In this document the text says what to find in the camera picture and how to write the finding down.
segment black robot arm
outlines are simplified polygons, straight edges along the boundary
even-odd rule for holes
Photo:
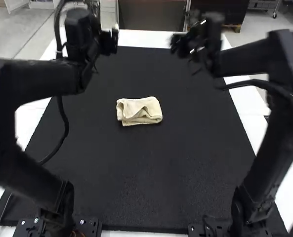
[[[226,230],[235,237],[268,236],[266,219],[293,161],[293,33],[273,31],[266,39],[220,51],[222,20],[217,13],[207,13],[186,35],[172,37],[171,52],[204,65],[214,78],[269,75],[269,81],[252,79],[219,85],[216,80],[215,83],[222,90],[254,85],[268,92],[272,112],[267,131],[250,171],[234,192],[232,223]],[[203,230],[208,234],[213,225],[204,222]],[[215,226],[212,234],[218,236],[224,232]]]
[[[52,237],[68,237],[74,228],[74,187],[16,144],[14,113],[28,102],[82,93],[93,76],[96,59],[117,52],[118,29],[101,30],[92,8],[67,13],[68,57],[52,61],[0,59],[0,186],[33,200]]]

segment folded towel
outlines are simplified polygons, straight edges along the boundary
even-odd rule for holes
[[[163,120],[160,103],[154,96],[117,100],[117,117],[123,126],[159,123]]]

